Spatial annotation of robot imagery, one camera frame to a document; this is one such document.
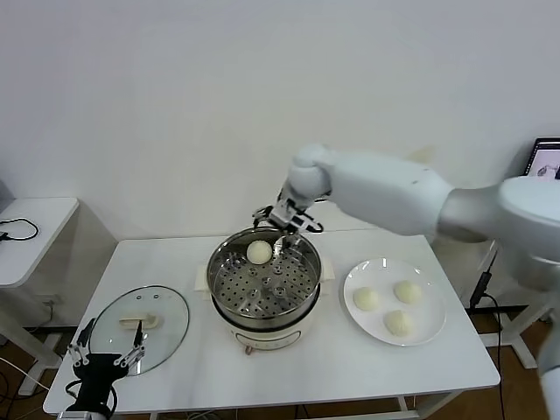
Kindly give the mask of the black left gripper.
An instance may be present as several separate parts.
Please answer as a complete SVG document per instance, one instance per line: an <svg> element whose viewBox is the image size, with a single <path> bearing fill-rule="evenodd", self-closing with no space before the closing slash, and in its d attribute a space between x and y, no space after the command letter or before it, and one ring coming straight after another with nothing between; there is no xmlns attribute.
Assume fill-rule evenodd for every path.
<svg viewBox="0 0 560 420"><path fill-rule="evenodd" d="M70 343L67 352L73 361L73 372L80 380L75 400L78 406L105 406L114 382L125 377L132 364L145 353L143 321L139 320L132 348L120 357L116 353L89 353L88 342L95 326L95 318L79 332L77 340Z"/></svg>

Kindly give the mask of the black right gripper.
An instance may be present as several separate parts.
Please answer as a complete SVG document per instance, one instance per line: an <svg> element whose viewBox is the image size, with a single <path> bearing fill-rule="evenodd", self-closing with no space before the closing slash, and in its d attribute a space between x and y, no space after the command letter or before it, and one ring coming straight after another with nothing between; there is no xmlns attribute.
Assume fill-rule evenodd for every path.
<svg viewBox="0 0 560 420"><path fill-rule="evenodd" d="M253 227L258 228L263 223L271 223L281 229L281 235L276 240L276 257L292 249L297 249L303 240L302 233L320 234L323 225L313 218L305 217L308 199L291 186L283 186L276 203L263 206L252 214Z"/></svg>

